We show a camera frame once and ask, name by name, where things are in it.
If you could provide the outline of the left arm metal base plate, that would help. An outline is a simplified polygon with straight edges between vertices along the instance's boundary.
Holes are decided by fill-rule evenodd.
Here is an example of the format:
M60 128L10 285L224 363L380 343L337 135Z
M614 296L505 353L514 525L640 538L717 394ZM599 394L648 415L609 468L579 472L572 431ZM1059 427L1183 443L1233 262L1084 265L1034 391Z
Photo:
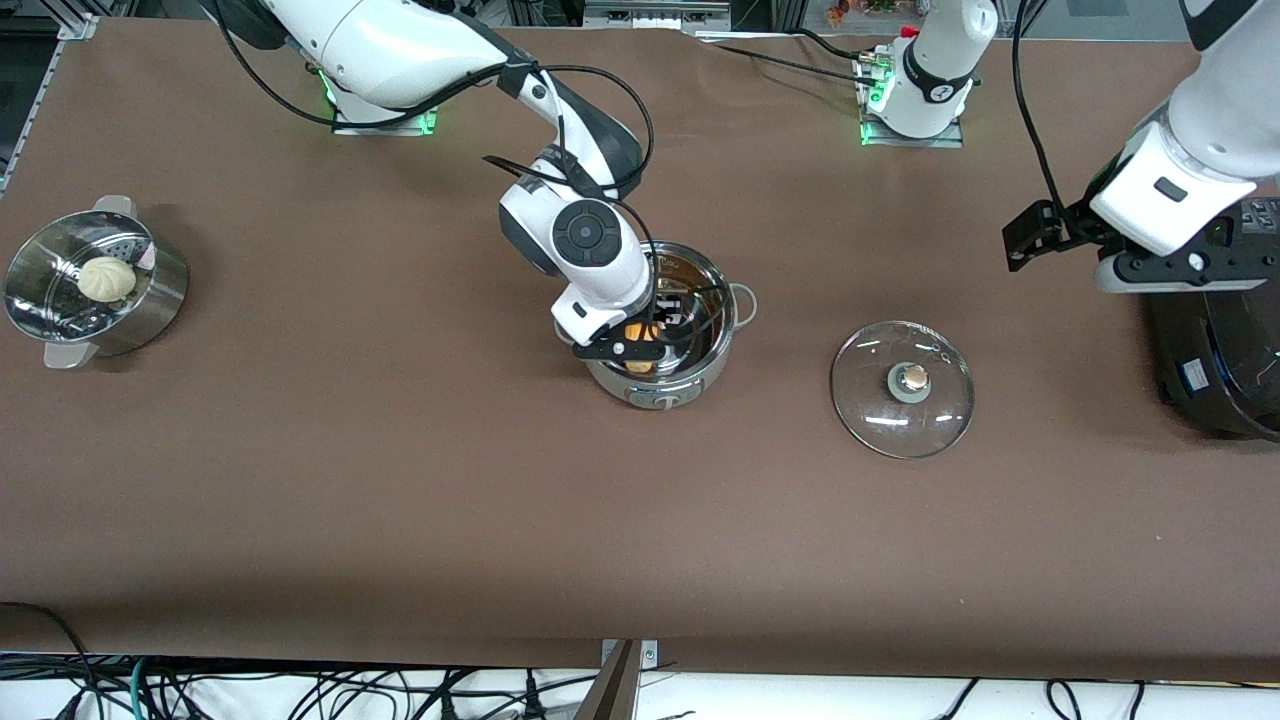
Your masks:
M973 82L943 102L931 102L910 79L899 77L887 55L863 54L854 76L869 79L856 91L863 145L916 149L960 149L960 115Z

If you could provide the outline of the steel steamer pot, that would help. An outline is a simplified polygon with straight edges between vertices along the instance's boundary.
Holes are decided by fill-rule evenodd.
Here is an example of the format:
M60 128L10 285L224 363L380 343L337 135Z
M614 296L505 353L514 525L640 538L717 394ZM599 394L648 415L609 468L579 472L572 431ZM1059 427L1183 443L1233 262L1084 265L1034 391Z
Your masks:
M137 286L127 299L99 304L77 290L81 266L102 256L134 268ZM77 370L159 337L177 318L188 281L186 261L145 225L136 202L108 195L20 246L4 278L4 309L22 334L42 343L45 366Z

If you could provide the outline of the steel electric pot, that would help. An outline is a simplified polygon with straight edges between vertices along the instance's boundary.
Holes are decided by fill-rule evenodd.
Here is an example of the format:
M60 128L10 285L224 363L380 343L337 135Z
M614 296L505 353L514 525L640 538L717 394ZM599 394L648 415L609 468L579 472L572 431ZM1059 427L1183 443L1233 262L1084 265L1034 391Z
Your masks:
M653 374L631 374L622 363L584 364L595 382L614 397L635 407L666 411L692 402L719 378L735 334L756 315L758 300L749 286L727 281L709 258L689 246L658 240L646 252L657 255L655 297L668 288L707 287L707 331L692 338L687 348L668 343L668 354ZM625 338L628 323L650 322L654 313L655 309L641 310L607 337Z

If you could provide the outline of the white steamed bun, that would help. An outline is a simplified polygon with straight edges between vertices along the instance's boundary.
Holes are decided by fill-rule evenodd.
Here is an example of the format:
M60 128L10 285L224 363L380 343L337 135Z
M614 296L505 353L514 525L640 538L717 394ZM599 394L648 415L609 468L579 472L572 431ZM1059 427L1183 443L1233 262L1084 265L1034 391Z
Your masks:
M79 293L99 304L122 301L134 291L136 286L134 268L113 256L90 259L81 266L76 281Z

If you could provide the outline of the aluminium frame rail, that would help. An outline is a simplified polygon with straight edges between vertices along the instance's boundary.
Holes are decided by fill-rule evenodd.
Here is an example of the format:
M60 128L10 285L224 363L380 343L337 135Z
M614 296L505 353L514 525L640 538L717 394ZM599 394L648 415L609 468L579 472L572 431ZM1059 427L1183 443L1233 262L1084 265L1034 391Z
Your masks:
M0 9L0 199L5 196L67 45L92 36L97 20L77 5L22 15Z

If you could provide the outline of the small metal bracket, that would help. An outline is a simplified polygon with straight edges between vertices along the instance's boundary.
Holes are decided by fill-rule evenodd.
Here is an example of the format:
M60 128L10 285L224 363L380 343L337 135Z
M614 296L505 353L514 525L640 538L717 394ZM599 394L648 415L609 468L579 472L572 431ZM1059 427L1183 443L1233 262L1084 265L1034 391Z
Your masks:
M620 643L621 643L621 639L613 639L613 638L604 639L602 642L602 656L600 656L600 665L602 666L604 666L608 662L609 656L612 655L614 647L618 646ZM659 644L658 644L658 641L657 639L640 639L640 641L636 641L636 644L637 644L637 648L639 648L639 652L640 652L640 656L641 656L640 669L643 671L657 670L657 667L659 665Z

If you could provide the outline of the black round appliance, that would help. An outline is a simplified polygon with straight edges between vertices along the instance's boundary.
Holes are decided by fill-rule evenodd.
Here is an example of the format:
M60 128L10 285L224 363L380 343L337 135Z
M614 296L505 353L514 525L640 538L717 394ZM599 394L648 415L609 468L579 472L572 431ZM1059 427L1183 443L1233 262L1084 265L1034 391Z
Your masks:
M1158 395L1212 436L1280 445L1280 258L1274 269L1253 290L1148 301Z

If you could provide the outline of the glass pot lid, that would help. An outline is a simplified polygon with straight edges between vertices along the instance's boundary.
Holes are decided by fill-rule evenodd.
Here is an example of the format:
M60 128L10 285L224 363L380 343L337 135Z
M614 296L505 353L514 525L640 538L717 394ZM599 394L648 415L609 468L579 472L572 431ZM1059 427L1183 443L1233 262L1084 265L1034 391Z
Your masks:
M829 395L850 434L886 457L933 457L970 425L972 370L940 333L915 322L876 322L835 355Z

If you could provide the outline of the yellow corn cob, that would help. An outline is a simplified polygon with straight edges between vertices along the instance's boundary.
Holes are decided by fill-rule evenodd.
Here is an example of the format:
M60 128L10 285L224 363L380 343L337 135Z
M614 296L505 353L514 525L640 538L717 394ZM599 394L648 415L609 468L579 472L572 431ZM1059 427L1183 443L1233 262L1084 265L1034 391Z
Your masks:
M655 354L654 357L623 363L626 370L635 375L655 373L657 366L668 354L668 345L658 345L649 340L649 324L650 322L632 322L623 328L623 337L628 342L640 343L646 351Z

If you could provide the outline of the grey metal box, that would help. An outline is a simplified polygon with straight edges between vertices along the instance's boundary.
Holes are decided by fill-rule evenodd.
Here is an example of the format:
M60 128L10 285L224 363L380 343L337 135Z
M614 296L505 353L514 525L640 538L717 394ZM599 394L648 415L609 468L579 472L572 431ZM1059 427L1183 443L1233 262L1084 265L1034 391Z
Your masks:
M584 28L730 32L727 0L584 0Z

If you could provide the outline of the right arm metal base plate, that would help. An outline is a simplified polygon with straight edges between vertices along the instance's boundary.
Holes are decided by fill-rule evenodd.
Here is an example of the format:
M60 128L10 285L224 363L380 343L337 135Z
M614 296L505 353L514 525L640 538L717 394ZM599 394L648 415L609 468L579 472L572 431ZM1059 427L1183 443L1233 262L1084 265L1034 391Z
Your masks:
M333 120L339 124L352 124L352 123L370 123L375 120L389 120L396 117L401 117L402 111L390 111L385 108L375 106L370 102L356 97L355 95L342 94L334 95L333 91L326 91L326 100L333 110ZM424 137L430 136L436 128L436 115L438 110L431 109L421 115L416 115L410 119L403 119L393 126L383 126L378 128L335 128L332 132L334 135L348 135L348 136L396 136L396 137Z

